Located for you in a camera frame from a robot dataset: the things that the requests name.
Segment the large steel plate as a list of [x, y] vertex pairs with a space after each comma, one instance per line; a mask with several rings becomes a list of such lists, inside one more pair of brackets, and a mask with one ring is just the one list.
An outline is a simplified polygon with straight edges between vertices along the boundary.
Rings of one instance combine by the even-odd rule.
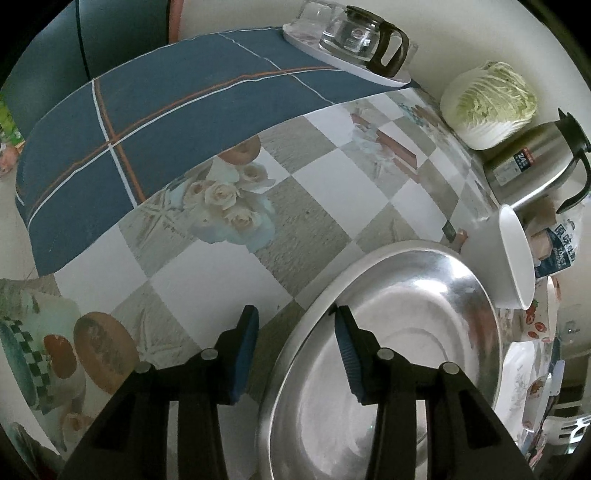
[[419, 385], [454, 363], [494, 403], [502, 342], [493, 304], [452, 249], [424, 240], [382, 247], [349, 266], [315, 299], [274, 363], [259, 414], [264, 479], [362, 479], [378, 405], [349, 389], [332, 306], [349, 306], [393, 361], [381, 375], [383, 400], [406, 394], [417, 422], [417, 475], [427, 473], [427, 419]]

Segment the white square floral plate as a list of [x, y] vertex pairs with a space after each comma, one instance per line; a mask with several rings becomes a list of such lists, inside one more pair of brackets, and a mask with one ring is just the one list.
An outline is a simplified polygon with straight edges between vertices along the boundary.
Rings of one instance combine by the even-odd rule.
[[521, 418], [530, 385], [542, 375], [547, 344], [541, 341], [512, 342], [502, 364], [501, 382], [494, 406], [503, 422]]

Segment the plain white bowl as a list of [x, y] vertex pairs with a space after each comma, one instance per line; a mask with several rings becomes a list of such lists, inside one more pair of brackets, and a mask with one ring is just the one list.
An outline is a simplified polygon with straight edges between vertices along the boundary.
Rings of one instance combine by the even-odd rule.
[[460, 252], [495, 307], [525, 310], [531, 305], [536, 283], [533, 257], [509, 205], [501, 205], [469, 229]]

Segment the strawberry pattern bowl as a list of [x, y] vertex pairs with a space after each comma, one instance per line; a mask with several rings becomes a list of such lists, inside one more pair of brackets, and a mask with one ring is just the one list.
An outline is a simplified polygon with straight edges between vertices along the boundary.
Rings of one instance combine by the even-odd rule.
[[551, 276], [536, 283], [534, 298], [522, 316], [522, 339], [551, 343], [556, 337], [560, 289]]

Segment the toast bread bag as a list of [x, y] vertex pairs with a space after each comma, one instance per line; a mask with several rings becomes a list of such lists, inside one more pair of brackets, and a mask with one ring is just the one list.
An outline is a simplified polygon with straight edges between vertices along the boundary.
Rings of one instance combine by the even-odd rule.
[[556, 213], [552, 208], [538, 213], [527, 227], [537, 279], [569, 269], [575, 263], [583, 234], [585, 203]]

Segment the blue checked tablecloth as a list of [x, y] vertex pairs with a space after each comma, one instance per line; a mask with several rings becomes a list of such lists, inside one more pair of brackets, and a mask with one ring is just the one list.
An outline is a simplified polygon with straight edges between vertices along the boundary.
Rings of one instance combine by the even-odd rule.
[[381, 90], [277, 27], [184, 40], [101, 75], [26, 140], [15, 202], [37, 273], [57, 272], [166, 184], [270, 127], [310, 152], [322, 137], [305, 114]]

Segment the stainless steel thermos jug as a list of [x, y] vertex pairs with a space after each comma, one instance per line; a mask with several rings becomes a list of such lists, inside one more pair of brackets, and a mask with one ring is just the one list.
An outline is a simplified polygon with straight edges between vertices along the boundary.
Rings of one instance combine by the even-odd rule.
[[561, 187], [582, 164], [590, 171], [590, 140], [570, 113], [540, 124], [512, 141], [484, 165], [501, 204], [518, 211]]

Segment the napa cabbage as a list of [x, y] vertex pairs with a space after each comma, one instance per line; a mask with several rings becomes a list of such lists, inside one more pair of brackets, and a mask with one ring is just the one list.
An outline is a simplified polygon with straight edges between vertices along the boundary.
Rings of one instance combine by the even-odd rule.
[[490, 61], [456, 77], [441, 96], [448, 126], [471, 149], [491, 149], [525, 127], [538, 99], [522, 75], [505, 62]]

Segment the glass coffee pot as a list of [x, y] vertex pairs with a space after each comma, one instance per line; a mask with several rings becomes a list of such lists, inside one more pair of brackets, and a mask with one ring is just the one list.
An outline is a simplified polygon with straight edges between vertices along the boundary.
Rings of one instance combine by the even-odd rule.
[[379, 15], [348, 5], [322, 33], [318, 45], [342, 60], [394, 78], [410, 50], [407, 34]]

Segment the white tray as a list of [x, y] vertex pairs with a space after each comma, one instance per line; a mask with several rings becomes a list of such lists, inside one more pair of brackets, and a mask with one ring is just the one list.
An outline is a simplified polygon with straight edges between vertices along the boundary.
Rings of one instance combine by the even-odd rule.
[[301, 32], [297, 29], [294, 29], [294, 26], [290, 23], [283, 24], [281, 26], [283, 30], [283, 38], [293, 45], [297, 50], [304, 52], [308, 56], [311, 56], [317, 60], [324, 62], [325, 64], [331, 65], [339, 70], [351, 73], [356, 77], [362, 78], [363, 80], [370, 81], [372, 83], [394, 87], [394, 88], [401, 88], [411, 83], [411, 75], [408, 71], [401, 71], [396, 74], [394, 78], [387, 78], [381, 75], [378, 75], [374, 72], [370, 72], [365, 66], [353, 64], [346, 60], [342, 60], [341, 58], [335, 57], [328, 51], [325, 51], [321, 47], [318, 46], [318, 43], [314, 41], [308, 41], [304, 35], [301, 35]]

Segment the small upturned glass cup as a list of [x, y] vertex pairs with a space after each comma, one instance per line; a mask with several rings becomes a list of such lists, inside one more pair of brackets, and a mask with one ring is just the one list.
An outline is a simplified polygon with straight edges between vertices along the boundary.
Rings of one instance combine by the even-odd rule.
[[334, 1], [304, 1], [293, 25], [302, 30], [322, 32], [345, 8], [345, 5]]

